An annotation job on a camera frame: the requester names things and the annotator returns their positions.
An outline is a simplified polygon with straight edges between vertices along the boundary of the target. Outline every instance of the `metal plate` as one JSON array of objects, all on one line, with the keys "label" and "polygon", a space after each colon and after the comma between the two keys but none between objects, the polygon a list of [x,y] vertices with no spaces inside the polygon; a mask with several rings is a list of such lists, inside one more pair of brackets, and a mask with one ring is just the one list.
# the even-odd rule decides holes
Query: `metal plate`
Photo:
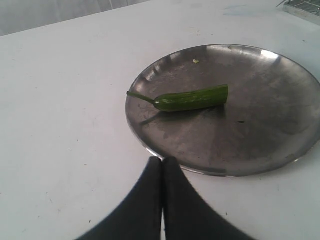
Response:
[{"label": "metal plate", "polygon": [[225,44],[185,49],[153,63],[130,90],[155,98],[221,84],[229,84],[225,106],[203,110],[159,112],[128,97],[128,123],[154,155],[174,156],[184,169],[226,177],[278,169],[319,140],[319,82],[299,64],[267,50]]}]

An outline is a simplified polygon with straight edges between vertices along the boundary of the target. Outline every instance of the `table surface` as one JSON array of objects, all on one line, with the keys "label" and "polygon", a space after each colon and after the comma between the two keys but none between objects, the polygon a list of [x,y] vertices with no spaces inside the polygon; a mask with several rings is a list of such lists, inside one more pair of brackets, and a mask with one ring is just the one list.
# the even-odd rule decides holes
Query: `table surface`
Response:
[{"label": "table surface", "polygon": [[[320,26],[276,9],[279,2],[153,0],[0,37],[0,239],[75,239],[125,198],[150,156],[128,127],[125,93],[159,58],[242,44],[320,79]],[[185,174],[252,237],[314,240],[319,158],[316,145],[262,175]]]}]

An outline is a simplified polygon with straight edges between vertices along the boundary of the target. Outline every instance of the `cucumber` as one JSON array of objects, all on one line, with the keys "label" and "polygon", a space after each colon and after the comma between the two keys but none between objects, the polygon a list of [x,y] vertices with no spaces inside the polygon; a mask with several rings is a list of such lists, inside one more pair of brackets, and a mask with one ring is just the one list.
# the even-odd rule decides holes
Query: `cucumber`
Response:
[{"label": "cucumber", "polygon": [[229,88],[224,84],[197,91],[163,94],[154,100],[132,91],[126,94],[144,100],[160,111],[180,112],[223,105],[228,100]]}]

